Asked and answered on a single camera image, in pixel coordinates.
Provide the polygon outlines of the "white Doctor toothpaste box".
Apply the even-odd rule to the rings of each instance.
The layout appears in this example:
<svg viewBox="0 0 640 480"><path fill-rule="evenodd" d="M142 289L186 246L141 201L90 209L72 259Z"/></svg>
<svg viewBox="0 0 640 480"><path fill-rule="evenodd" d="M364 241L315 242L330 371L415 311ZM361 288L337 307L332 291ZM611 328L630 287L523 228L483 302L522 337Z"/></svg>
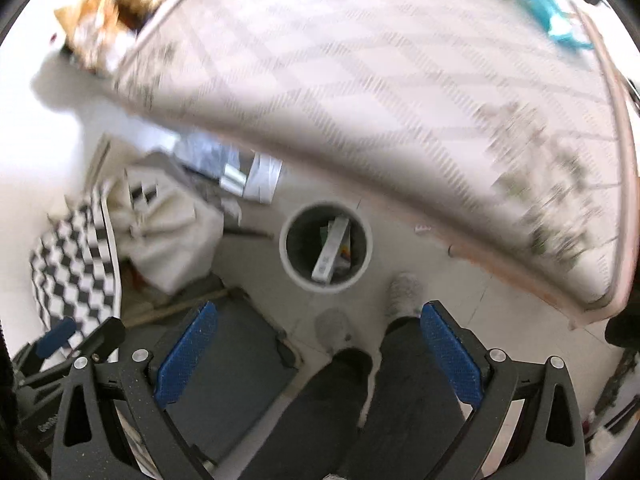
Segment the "white Doctor toothpaste box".
<svg viewBox="0 0 640 480"><path fill-rule="evenodd" d="M336 260L341 253L342 241L349 228L349 218L336 217L328 227L326 241L318 257L311 279L320 284L329 284L333 276Z"/></svg>

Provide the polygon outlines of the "white round trash bin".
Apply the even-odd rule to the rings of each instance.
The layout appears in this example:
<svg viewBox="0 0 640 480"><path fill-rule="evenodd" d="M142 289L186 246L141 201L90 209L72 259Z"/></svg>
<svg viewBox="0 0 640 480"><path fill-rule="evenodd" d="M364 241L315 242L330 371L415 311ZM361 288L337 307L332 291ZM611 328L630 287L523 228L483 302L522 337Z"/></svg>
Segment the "white round trash bin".
<svg viewBox="0 0 640 480"><path fill-rule="evenodd" d="M372 250L368 222L355 209L332 200L310 203L294 212L279 236L286 274L315 294L337 294L357 283Z"/></svg>

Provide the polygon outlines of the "black trousers legs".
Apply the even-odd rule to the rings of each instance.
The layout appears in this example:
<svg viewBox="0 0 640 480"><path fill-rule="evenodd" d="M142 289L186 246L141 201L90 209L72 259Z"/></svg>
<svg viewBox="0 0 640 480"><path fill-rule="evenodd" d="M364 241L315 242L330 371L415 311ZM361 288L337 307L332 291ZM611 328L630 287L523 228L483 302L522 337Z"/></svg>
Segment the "black trousers legs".
<svg viewBox="0 0 640 480"><path fill-rule="evenodd" d="M378 365L343 311L319 314L314 329L330 362L288 404L241 479L425 478L464 417L423 338L423 304L420 281L396 275Z"/></svg>

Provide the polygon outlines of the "checkered black white cloth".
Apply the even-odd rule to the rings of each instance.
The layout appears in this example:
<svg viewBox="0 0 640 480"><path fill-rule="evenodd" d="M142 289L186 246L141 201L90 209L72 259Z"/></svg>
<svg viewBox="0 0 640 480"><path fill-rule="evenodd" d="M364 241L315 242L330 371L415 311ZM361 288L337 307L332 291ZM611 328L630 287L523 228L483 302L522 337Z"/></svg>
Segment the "checkered black white cloth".
<svg viewBox="0 0 640 480"><path fill-rule="evenodd" d="M29 256L32 294L46 330L66 318L76 330L63 344L69 354L122 303L119 262L107 184L75 200L37 240Z"/></svg>

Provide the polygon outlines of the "beige cloth bag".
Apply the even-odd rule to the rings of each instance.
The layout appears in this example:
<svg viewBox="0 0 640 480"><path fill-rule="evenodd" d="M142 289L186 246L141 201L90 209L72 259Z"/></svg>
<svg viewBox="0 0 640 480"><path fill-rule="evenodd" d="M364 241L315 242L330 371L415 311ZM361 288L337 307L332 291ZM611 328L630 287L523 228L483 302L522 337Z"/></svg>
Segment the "beige cloth bag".
<svg viewBox="0 0 640 480"><path fill-rule="evenodd" d="M209 274L224 213L202 199L169 155L153 152L122 170L106 206L118 258L163 294Z"/></svg>

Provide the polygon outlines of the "patterned tablecloth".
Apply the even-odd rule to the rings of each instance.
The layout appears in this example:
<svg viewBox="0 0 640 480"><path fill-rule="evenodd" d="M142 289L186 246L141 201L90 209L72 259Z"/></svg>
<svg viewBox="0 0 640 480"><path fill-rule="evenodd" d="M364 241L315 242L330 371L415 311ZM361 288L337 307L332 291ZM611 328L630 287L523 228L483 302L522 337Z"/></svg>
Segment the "patterned tablecloth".
<svg viewBox="0 0 640 480"><path fill-rule="evenodd" d="M590 16L550 39L516 0L180 0L113 89L356 182L577 325L634 282L625 88Z"/></svg>

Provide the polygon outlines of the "yellow snack packages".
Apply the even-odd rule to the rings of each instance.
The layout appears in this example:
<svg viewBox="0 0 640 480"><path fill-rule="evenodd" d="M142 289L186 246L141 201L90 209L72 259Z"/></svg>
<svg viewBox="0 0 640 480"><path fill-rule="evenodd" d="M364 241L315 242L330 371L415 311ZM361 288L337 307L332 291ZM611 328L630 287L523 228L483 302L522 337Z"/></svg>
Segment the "yellow snack packages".
<svg viewBox="0 0 640 480"><path fill-rule="evenodd" d="M136 44L134 32L119 19L116 0L78 0L54 16L84 70L113 75Z"/></svg>

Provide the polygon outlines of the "green and cyan snack bag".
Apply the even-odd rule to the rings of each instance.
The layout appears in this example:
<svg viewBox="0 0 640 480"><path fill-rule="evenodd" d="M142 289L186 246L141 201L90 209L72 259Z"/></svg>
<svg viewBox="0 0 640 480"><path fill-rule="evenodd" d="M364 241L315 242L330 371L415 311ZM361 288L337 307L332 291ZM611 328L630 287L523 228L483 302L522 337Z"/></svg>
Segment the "green and cyan snack bag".
<svg viewBox="0 0 640 480"><path fill-rule="evenodd" d="M547 37L556 44L562 44L574 50L592 50L589 39L575 35L572 20L561 9L556 0L518 0L526 11L536 20Z"/></svg>

